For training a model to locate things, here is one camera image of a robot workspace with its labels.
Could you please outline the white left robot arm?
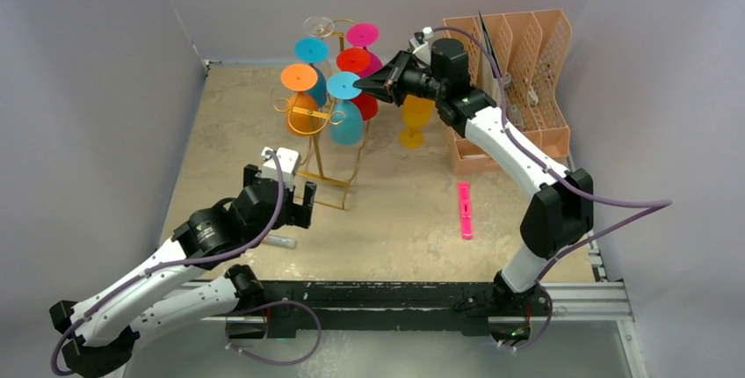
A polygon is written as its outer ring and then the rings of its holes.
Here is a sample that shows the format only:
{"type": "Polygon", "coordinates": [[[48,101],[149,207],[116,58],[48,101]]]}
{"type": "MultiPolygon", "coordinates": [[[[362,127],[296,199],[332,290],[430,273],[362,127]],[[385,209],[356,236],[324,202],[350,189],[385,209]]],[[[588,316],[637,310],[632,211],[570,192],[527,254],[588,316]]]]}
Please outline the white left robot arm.
{"type": "Polygon", "coordinates": [[[283,226],[307,229],[316,184],[306,182],[296,202],[297,166],[269,156],[244,168],[235,197],[192,213],[140,265],[107,289],[83,300],[61,300],[49,314],[61,337],[50,360],[59,377],[104,377],[125,366],[152,340],[208,316],[268,317],[288,300],[272,299],[248,265],[183,294],[171,291],[257,247],[283,226]]]}

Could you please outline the yellow wine glass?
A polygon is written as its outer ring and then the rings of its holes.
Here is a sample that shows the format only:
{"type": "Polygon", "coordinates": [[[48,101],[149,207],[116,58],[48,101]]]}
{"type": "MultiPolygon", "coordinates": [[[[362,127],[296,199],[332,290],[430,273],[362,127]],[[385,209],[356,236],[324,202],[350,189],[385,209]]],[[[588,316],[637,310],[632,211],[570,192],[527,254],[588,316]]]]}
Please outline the yellow wine glass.
{"type": "Polygon", "coordinates": [[[408,95],[403,102],[401,113],[405,128],[399,134],[403,147],[415,149],[423,145],[422,128],[428,123],[435,110],[435,102],[427,98],[408,95]]]}

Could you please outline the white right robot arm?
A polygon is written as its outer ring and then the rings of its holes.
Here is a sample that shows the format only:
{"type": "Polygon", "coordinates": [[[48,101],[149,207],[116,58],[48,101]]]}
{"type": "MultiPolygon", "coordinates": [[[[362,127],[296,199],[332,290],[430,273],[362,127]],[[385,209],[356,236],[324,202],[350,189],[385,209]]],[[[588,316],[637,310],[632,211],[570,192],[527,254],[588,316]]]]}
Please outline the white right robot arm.
{"type": "Polygon", "coordinates": [[[513,314],[527,303],[527,291],[550,260],[593,228],[593,205],[580,194],[592,192],[593,180],[583,169],[569,171],[555,162],[505,120],[497,103],[472,86],[468,65],[461,42],[443,38],[434,41],[427,62],[401,51],[354,85],[389,104],[402,105],[409,96],[434,101],[440,119],[496,161],[527,195],[523,242],[496,275],[493,291],[495,306],[513,314]]]}

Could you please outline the light blue wine glass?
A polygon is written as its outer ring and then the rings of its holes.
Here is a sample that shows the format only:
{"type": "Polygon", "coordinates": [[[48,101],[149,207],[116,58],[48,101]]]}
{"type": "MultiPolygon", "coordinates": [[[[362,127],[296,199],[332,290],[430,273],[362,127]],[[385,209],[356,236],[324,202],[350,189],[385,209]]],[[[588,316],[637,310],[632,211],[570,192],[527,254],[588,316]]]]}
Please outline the light blue wine glass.
{"type": "Polygon", "coordinates": [[[332,75],[327,82],[327,91],[335,99],[329,115],[330,137],[340,145],[355,145],[365,134],[362,114],[352,102],[362,93],[355,85],[359,79],[355,73],[342,71],[332,75]]]}

